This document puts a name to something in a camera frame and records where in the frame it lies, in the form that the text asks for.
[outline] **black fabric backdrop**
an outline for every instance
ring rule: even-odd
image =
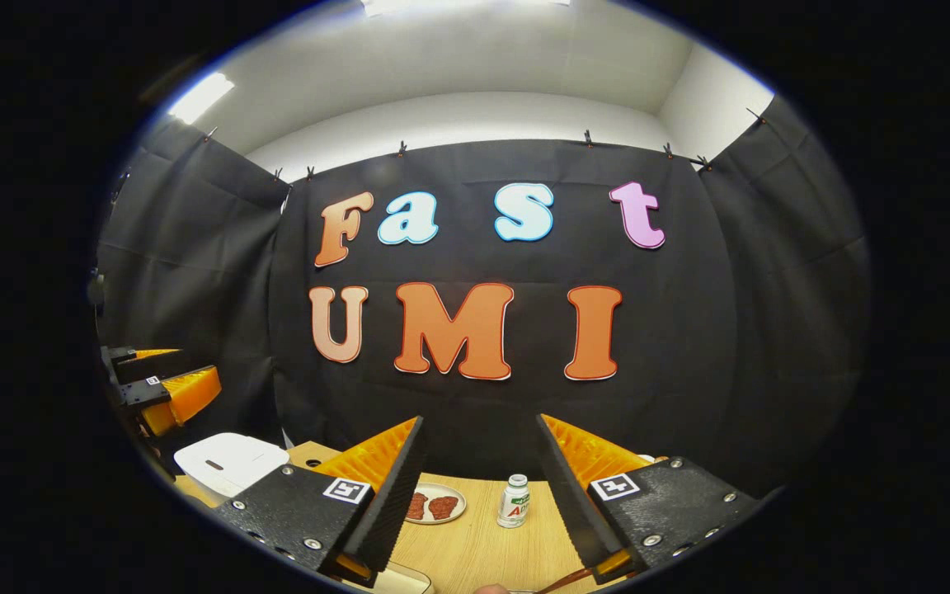
[[[754,496],[785,480],[844,409],[868,320],[867,251],[852,196],[825,150],[776,98],[695,172],[661,152],[561,140],[502,140],[389,154],[287,185],[199,131],[163,125],[143,143],[102,236],[102,341],[188,347],[219,365],[223,394],[175,440],[235,431],[346,448],[412,415],[426,418],[426,470],[540,478],[533,415],[549,413],[653,455],[686,455]],[[505,242],[495,193],[552,189],[551,233]],[[610,189],[656,196],[663,247],[623,231]],[[321,210],[373,193],[345,260],[313,266]],[[436,196],[429,242],[385,245],[386,204]],[[479,282],[515,290],[504,381],[454,368],[393,368],[402,336],[395,289],[424,281],[449,314]],[[369,289],[361,354],[325,360],[310,335],[313,286]],[[567,292],[621,290],[611,379],[573,381],[576,315]],[[346,335],[342,300],[332,336]]]
[[[106,221],[103,345],[182,347],[219,368],[223,391],[163,439],[177,447],[234,431],[283,445],[270,384],[266,283],[288,185],[169,118],[129,160]]]

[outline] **wooden table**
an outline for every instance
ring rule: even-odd
[[[288,450],[291,463],[305,469],[310,469],[307,460],[325,462],[338,454],[313,442]],[[529,483],[527,521],[517,529],[497,525],[497,504],[506,481],[424,473],[420,474],[420,482],[455,488],[468,501],[467,510],[452,522],[432,526],[404,522],[391,556],[394,563],[426,574],[440,594],[471,594],[488,583],[500,583],[511,590],[538,590],[580,570],[581,561],[570,544],[547,482]],[[178,477],[175,485],[214,507],[189,477]],[[607,584],[597,587],[588,577],[555,592],[581,594],[601,587]]]

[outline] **light blue letter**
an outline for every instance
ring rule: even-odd
[[[494,221],[493,228],[505,241],[538,241],[552,230],[552,200],[544,184],[508,184],[494,196],[493,205],[504,217]]]
[[[387,245],[403,241],[415,244],[429,242],[438,233],[435,205],[435,197],[425,191],[403,193],[388,204],[389,217],[380,223],[377,236]]]

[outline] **plate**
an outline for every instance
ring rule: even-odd
[[[406,518],[406,522],[412,522],[414,524],[441,524],[456,520],[457,516],[460,516],[464,513],[464,508],[468,507],[468,501],[464,500],[464,496],[460,495],[460,492],[455,488],[448,488],[448,486],[440,485],[437,483],[417,483],[416,493],[423,493],[427,497],[427,501],[423,502],[423,519],[414,520],[412,518]],[[430,505],[430,501],[437,499],[438,497],[456,497],[457,506],[453,508],[453,512],[449,514],[449,518],[442,518],[441,520],[436,520],[435,517],[430,514],[430,510],[427,510],[427,507]]]

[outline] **food on plate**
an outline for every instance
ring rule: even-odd
[[[406,517],[414,520],[423,519],[423,504],[425,503],[427,503],[427,496],[424,493],[413,493],[410,501],[410,511],[408,511]]]
[[[427,504],[427,508],[430,510],[430,514],[435,517],[436,520],[444,520],[449,518],[449,514],[452,514],[453,509],[456,508],[457,502],[460,500],[456,497],[435,497],[435,499],[430,500],[430,503]]]

